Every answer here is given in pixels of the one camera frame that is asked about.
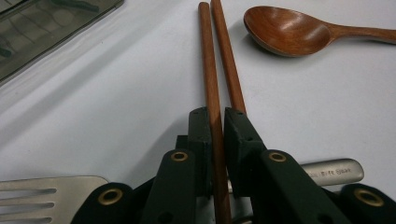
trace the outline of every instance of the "brown wooden spoon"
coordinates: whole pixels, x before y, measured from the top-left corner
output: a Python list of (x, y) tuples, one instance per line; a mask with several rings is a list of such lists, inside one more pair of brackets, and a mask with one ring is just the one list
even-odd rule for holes
[(283, 56), (312, 54), (346, 36), (396, 44), (396, 30), (336, 25), (279, 7), (250, 8), (244, 22), (261, 46)]

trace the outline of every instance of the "white tabletop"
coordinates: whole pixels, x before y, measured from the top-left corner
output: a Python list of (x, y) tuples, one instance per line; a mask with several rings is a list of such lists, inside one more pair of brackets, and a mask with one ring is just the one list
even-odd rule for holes
[[(99, 175), (133, 188), (205, 106), (199, 1), (125, 4), (0, 88), (0, 181)], [(396, 46), (342, 39), (284, 58), (260, 49), (247, 9), (285, 7), (396, 29), (393, 0), (222, 2), (249, 119), (298, 162), (352, 158), (361, 183), (396, 199)], [(221, 106), (230, 106), (216, 47)], [(199, 219), (213, 220), (213, 214)]]

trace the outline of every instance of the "chopstick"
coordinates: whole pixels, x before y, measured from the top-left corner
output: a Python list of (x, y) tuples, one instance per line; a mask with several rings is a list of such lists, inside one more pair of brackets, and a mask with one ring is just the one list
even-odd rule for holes
[(218, 35), (221, 61), (227, 80), (228, 94), (230, 95), (231, 106), (241, 112), (247, 113), (245, 108), (244, 96), (239, 83), (238, 72), (236, 71), (235, 60), (233, 59), (233, 49), (227, 31), (220, 0), (212, 0), (213, 18), (215, 20), (216, 32)]
[(201, 23), (205, 99), (209, 113), (210, 130), (212, 133), (213, 198), (216, 223), (231, 224), (230, 196), (228, 193), (227, 171), (225, 167), (219, 88), (213, 47), (210, 9), (209, 4), (204, 2), (200, 3), (198, 8)]

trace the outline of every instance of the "spoon handle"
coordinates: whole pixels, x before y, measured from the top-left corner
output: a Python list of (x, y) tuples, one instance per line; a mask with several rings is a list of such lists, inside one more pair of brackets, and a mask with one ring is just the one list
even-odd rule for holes
[(333, 38), (340, 37), (364, 37), (376, 41), (396, 44), (396, 30), (370, 28), (370, 27), (355, 27), (329, 24), (332, 31)]

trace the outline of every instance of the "brown chopstick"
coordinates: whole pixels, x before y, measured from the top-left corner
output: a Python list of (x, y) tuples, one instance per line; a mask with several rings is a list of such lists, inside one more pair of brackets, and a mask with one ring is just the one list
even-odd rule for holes
[(218, 35), (219, 49), (224, 73), (227, 80), (228, 94), (230, 95), (231, 106), (241, 112), (246, 113), (244, 97), (236, 71), (235, 60), (233, 59), (233, 49), (227, 31), (220, 0), (212, 0), (212, 13), (215, 21), (216, 32)]
[(202, 38), (202, 58), (204, 62), (205, 98), (209, 113), (213, 148), (213, 198), (216, 223), (231, 224), (230, 196), (228, 193), (227, 171), (225, 168), (223, 134), (219, 103), (219, 88), (213, 47), (212, 26), (208, 3), (199, 4)]

